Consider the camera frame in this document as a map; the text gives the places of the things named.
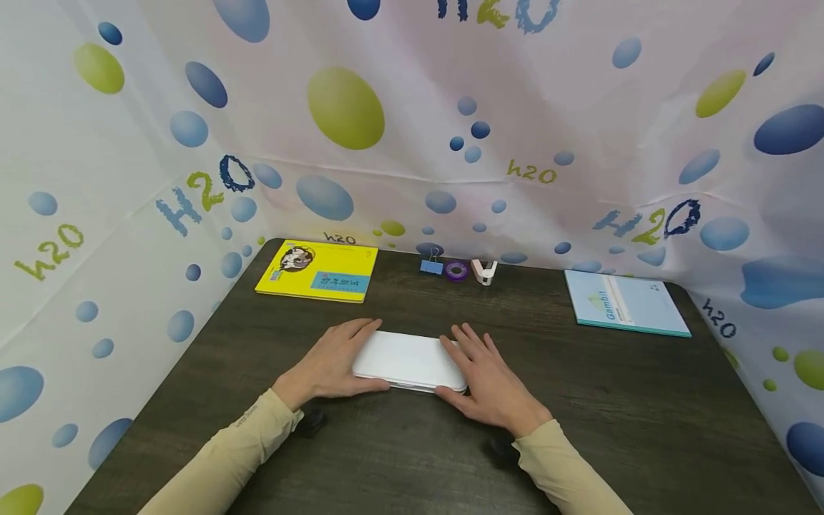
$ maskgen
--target fabric wall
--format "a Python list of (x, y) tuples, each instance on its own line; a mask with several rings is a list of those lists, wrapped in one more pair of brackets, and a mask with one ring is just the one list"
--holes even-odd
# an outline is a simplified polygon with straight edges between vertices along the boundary
[(816, 0), (6, 11), (0, 507), (61, 513), (275, 236), (679, 283), (824, 504)]

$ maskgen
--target green polka dot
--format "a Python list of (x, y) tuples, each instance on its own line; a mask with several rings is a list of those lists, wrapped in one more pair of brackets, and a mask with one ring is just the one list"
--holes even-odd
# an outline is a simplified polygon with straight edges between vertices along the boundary
[(406, 232), (406, 227), (395, 220), (384, 220), (381, 223), (381, 229), (390, 236), (403, 236)]
[(707, 118), (721, 111), (733, 101), (746, 79), (747, 72), (744, 70), (732, 70), (715, 79), (698, 97), (695, 115)]
[(722, 347), (721, 350), (723, 350), (724, 356), (727, 356), (729, 364), (733, 365), (733, 368), (738, 368), (738, 360), (736, 359), (735, 354), (733, 354), (733, 351), (727, 349), (726, 347)]
[(363, 150), (383, 137), (381, 101), (357, 73), (335, 66), (320, 70), (309, 79), (307, 99), (317, 128), (341, 147)]
[(101, 93), (118, 93), (126, 82), (115, 56), (97, 44), (86, 43), (75, 50), (74, 67), (86, 84)]
[(774, 347), (773, 358), (778, 361), (787, 361), (789, 359), (789, 353), (787, 352), (787, 349), (783, 347)]
[(0, 497), (0, 513), (36, 515), (43, 504), (43, 489), (39, 485), (18, 486)]
[(824, 390), (824, 353), (820, 350), (804, 350), (793, 361), (798, 379), (810, 388)]

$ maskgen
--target yellow book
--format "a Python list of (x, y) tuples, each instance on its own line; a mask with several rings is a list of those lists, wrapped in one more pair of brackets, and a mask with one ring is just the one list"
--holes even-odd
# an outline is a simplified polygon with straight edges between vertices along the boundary
[(376, 257), (374, 247), (286, 240), (255, 291), (360, 304)]

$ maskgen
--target white stapler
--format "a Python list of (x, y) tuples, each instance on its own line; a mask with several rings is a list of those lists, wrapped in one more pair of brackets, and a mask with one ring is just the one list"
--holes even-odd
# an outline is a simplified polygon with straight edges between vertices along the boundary
[(472, 272), (475, 274), (475, 279), (484, 286), (492, 284), (492, 278), (495, 276), (495, 269), (498, 268), (498, 261), (490, 261), (484, 268), (480, 260), (472, 260)]

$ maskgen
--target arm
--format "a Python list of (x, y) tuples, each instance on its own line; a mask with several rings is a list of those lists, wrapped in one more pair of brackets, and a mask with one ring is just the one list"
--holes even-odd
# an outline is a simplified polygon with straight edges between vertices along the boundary
[(303, 417), (313, 397), (351, 397), (389, 390), (382, 379), (352, 374), (352, 363), (380, 320), (330, 327), (307, 355), (284, 373), (237, 421), (221, 429), (140, 511), (141, 515), (225, 513), (257, 468)]
[(552, 413), (507, 367), (489, 335), (469, 324), (452, 326), (461, 346), (441, 336), (443, 348), (461, 369), (470, 396), (439, 386), (435, 393), (470, 419), (507, 429), (521, 453), (518, 465), (564, 515), (631, 515), (612, 488), (575, 451)]

